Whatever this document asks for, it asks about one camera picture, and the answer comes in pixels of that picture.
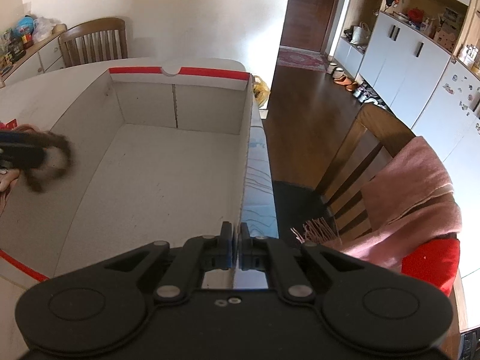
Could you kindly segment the dark brown furry scarf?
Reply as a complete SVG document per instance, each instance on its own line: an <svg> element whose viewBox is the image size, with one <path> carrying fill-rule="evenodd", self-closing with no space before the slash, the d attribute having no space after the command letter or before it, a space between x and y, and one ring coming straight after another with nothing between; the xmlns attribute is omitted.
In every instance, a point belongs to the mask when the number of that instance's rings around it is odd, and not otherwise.
<svg viewBox="0 0 480 360"><path fill-rule="evenodd" d="M65 177L73 166L71 142L66 136L52 132L22 131L22 133L39 133L46 150L44 163L36 169L21 170L28 187L35 193L42 193L46 185Z"/></svg>

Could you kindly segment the red white cardboard box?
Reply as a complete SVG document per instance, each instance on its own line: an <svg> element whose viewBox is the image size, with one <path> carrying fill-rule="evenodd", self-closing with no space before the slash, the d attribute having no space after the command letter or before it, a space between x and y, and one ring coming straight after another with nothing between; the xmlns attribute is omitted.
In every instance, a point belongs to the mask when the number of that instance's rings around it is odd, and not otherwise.
<svg viewBox="0 0 480 360"><path fill-rule="evenodd" d="M69 68L1 92L1 119L65 136L74 164L43 193L19 180L1 214L1 278L22 289L140 245L173 246L242 211L249 73Z"/></svg>

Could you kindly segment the white sideboard cabinet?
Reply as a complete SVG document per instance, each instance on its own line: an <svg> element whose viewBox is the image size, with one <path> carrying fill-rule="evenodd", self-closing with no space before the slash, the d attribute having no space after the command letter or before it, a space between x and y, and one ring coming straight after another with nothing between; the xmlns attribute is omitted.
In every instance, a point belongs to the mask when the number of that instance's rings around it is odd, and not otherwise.
<svg viewBox="0 0 480 360"><path fill-rule="evenodd" d="M17 61L9 72L1 76L1 87L65 68L59 36L66 30L65 24L56 24L53 33L47 39L28 48L24 57Z"/></svg>

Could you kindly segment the far wooden chair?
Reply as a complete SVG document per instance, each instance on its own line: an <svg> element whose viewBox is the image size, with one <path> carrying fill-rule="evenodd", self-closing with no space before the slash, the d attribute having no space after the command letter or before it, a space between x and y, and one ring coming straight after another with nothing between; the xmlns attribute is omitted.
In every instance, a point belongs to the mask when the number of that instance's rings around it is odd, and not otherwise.
<svg viewBox="0 0 480 360"><path fill-rule="evenodd" d="M58 37L67 68L128 58L126 23L107 17L78 24Z"/></svg>

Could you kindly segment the wooden chair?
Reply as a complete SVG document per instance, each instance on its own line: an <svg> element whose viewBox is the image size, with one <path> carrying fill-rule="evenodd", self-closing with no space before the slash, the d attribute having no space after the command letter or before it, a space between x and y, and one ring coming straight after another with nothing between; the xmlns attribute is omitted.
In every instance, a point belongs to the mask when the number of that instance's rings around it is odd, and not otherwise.
<svg viewBox="0 0 480 360"><path fill-rule="evenodd" d="M67 68L128 58L126 23L107 17L78 24L58 37Z"/></svg>
<svg viewBox="0 0 480 360"><path fill-rule="evenodd" d="M351 161L364 135L374 137L375 145L332 196L327 197L326 191ZM371 232L362 193L360 190L352 193L352 186L361 187L367 182L365 173L381 152L386 152L393 158L413 138L413 132L389 111L372 103L362 105L312 192L312 203L319 206L321 220L332 228L337 240L345 242L358 229L362 229L365 234Z"/></svg>

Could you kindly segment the near wooden chair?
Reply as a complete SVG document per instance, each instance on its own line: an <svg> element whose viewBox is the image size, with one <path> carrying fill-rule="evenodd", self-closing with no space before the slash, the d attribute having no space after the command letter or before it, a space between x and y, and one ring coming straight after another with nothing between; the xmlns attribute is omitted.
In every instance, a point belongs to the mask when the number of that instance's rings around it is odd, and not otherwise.
<svg viewBox="0 0 480 360"><path fill-rule="evenodd" d="M375 145L332 196L327 197L326 191L351 161L364 135L374 137ZM361 187L367 182L365 173L381 152L386 152L393 158L413 138L413 132L389 111L372 103L362 105L312 192L312 203L319 206L321 220L332 228L337 240L345 242L358 229L362 229L365 234L371 232L362 193L360 190L352 193L352 186Z"/></svg>

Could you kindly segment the row of shoes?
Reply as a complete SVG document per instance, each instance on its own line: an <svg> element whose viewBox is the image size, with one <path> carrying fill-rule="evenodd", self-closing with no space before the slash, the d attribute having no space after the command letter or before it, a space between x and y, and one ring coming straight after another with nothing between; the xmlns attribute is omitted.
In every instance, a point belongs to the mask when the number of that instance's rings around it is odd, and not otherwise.
<svg viewBox="0 0 480 360"><path fill-rule="evenodd" d="M346 71L337 63L330 63L327 67L327 73L332 77L336 85L345 88L358 102L362 104L372 103L384 110L388 110L388 106L369 84L365 81L359 83L352 77L349 77Z"/></svg>

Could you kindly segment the red patterned doormat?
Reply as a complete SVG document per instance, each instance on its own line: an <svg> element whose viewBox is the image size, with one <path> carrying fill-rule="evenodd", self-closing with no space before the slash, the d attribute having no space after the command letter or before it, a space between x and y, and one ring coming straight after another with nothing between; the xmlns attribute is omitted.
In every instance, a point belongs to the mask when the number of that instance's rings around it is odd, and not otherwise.
<svg viewBox="0 0 480 360"><path fill-rule="evenodd" d="M277 66L300 68L315 72L326 72L328 59L320 52L281 46L277 55Z"/></svg>

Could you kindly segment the white refrigerator with magnets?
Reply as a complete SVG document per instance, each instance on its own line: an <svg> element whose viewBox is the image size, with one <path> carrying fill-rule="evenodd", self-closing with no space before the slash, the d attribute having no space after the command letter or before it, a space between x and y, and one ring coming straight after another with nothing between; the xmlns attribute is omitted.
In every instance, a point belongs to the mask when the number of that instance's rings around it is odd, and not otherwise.
<svg viewBox="0 0 480 360"><path fill-rule="evenodd" d="M448 170L464 211L479 205L479 78L450 62L413 126Z"/></svg>

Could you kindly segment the dark brown entrance door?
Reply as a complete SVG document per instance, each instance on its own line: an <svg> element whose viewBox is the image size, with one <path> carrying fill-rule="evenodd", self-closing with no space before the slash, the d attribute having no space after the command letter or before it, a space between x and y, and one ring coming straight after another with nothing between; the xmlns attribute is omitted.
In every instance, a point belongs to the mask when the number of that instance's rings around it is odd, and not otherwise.
<svg viewBox="0 0 480 360"><path fill-rule="evenodd" d="M326 50L339 0L288 0L281 45Z"/></svg>

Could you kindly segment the white wall cabinet unit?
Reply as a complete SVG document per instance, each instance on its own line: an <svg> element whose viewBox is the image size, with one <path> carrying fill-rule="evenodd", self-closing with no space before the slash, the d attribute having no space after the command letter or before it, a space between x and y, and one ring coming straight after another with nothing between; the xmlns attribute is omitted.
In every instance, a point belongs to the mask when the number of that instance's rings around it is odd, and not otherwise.
<svg viewBox="0 0 480 360"><path fill-rule="evenodd" d="M335 72L376 95L408 127L456 51L471 0L349 0Z"/></svg>

